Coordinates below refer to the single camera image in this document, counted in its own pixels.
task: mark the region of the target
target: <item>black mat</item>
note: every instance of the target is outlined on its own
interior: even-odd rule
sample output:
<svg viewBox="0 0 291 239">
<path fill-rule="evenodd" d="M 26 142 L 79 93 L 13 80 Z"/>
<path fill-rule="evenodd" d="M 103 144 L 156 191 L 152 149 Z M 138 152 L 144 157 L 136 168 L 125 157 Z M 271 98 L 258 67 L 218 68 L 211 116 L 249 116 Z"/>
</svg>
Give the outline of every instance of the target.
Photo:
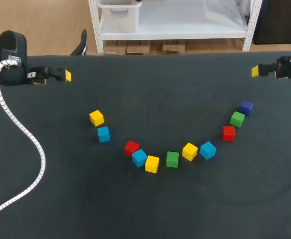
<svg viewBox="0 0 291 239">
<path fill-rule="evenodd" d="M 35 57 L 67 67 L 72 83 L 3 87 L 37 137 L 47 168 L 29 195 L 0 212 L 0 239 L 291 239 L 291 80 L 251 78 L 281 53 Z M 253 112 L 234 143 L 221 129 L 242 100 Z M 99 109 L 111 142 L 98 143 Z M 159 156 L 157 174 L 124 156 L 128 140 Z M 166 152 L 211 141 L 210 161 Z M 0 108 L 0 204 L 39 172 L 31 141 Z"/>
</svg>

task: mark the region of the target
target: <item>storage box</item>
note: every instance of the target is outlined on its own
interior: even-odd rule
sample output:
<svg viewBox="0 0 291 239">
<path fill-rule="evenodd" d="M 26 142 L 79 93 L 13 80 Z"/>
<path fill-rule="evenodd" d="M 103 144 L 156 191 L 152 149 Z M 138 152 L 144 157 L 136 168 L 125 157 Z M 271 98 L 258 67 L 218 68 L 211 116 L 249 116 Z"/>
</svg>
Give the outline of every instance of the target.
<svg viewBox="0 0 291 239">
<path fill-rule="evenodd" d="M 165 54 L 182 54 L 185 52 L 185 40 L 165 40 L 162 51 Z"/>
<path fill-rule="evenodd" d="M 127 53 L 130 55 L 144 55 L 150 53 L 150 41 L 128 41 Z"/>
<path fill-rule="evenodd" d="M 125 55 L 126 49 L 126 41 L 107 41 L 104 44 L 104 53 L 107 55 Z"/>
<path fill-rule="evenodd" d="M 106 32 L 136 32 L 141 4 L 137 0 L 101 0 L 103 28 Z"/>
</svg>

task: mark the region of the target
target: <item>wooden floor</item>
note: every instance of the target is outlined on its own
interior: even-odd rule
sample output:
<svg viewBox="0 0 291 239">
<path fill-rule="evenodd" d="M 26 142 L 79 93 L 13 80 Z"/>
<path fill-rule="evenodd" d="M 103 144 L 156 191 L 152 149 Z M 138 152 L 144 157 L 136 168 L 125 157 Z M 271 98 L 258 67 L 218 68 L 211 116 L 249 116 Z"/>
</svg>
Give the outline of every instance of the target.
<svg viewBox="0 0 291 239">
<path fill-rule="evenodd" d="M 96 55 L 88 0 L 0 0 L 0 34 L 5 30 L 26 36 L 29 55 L 69 55 L 88 32 L 88 54 Z M 186 53 L 241 52 L 242 39 L 188 41 Z M 252 45 L 251 51 L 291 50 L 291 45 Z M 154 44 L 152 54 L 160 54 Z"/>
</svg>

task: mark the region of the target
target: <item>cube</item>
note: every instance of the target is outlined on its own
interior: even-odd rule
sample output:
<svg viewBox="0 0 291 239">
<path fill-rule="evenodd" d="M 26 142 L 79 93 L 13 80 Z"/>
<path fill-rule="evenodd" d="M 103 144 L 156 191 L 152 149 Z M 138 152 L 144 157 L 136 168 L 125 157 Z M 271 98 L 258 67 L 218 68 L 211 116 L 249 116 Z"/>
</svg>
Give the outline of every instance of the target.
<svg viewBox="0 0 291 239">
<path fill-rule="evenodd" d="M 156 173 L 159 168 L 159 158 L 148 156 L 145 163 L 145 170 L 150 173 Z"/>
<path fill-rule="evenodd" d="M 109 135 L 108 127 L 98 128 L 97 131 L 98 131 L 98 137 L 99 137 L 99 142 L 100 143 L 110 141 L 110 135 Z"/>
<path fill-rule="evenodd" d="M 213 146 L 210 142 L 205 143 L 200 147 L 200 154 L 206 159 L 209 160 L 216 153 L 216 147 Z"/>
<path fill-rule="evenodd" d="M 146 163 L 146 158 L 147 155 L 142 149 L 132 154 L 132 161 L 138 168 L 140 168 Z"/>
<path fill-rule="evenodd" d="M 223 126 L 222 139 L 223 141 L 234 141 L 235 140 L 235 127 L 234 126 Z"/>
<path fill-rule="evenodd" d="M 134 152 L 137 152 L 139 149 L 140 149 L 140 145 L 138 143 L 129 141 L 127 145 L 125 146 L 125 155 L 132 157 L 132 154 Z"/>
<path fill-rule="evenodd" d="M 197 155 L 198 148 L 191 143 L 188 143 L 182 150 L 182 156 L 189 161 L 192 161 Z"/>
<path fill-rule="evenodd" d="M 104 116 L 100 111 L 93 111 L 89 114 L 90 121 L 94 124 L 94 126 L 99 126 L 104 122 Z"/>
<path fill-rule="evenodd" d="M 166 166 L 170 168 L 177 168 L 179 162 L 179 153 L 168 152 L 166 156 Z"/>
<path fill-rule="evenodd" d="M 239 112 L 248 116 L 251 112 L 251 109 L 253 107 L 253 103 L 249 102 L 249 101 L 243 101 L 240 108 L 239 108 Z"/>
<path fill-rule="evenodd" d="M 233 114 L 232 117 L 231 117 L 230 124 L 231 124 L 231 125 L 234 125 L 234 126 L 236 126 L 236 127 L 239 128 L 239 127 L 241 127 L 242 124 L 243 124 L 244 117 L 245 117 L 244 114 L 235 111 L 234 114 Z"/>
</svg>

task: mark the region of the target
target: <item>dark blue cube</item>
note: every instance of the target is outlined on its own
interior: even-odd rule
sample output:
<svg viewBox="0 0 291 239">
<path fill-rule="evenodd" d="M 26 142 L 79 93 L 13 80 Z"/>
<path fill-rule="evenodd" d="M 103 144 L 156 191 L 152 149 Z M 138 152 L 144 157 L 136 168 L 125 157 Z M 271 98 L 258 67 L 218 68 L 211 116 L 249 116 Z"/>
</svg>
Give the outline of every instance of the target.
<svg viewBox="0 0 291 239">
<path fill-rule="evenodd" d="M 249 101 L 243 101 L 240 108 L 239 108 L 239 112 L 248 116 L 251 112 L 251 109 L 253 107 L 253 103 L 249 102 Z"/>
</svg>

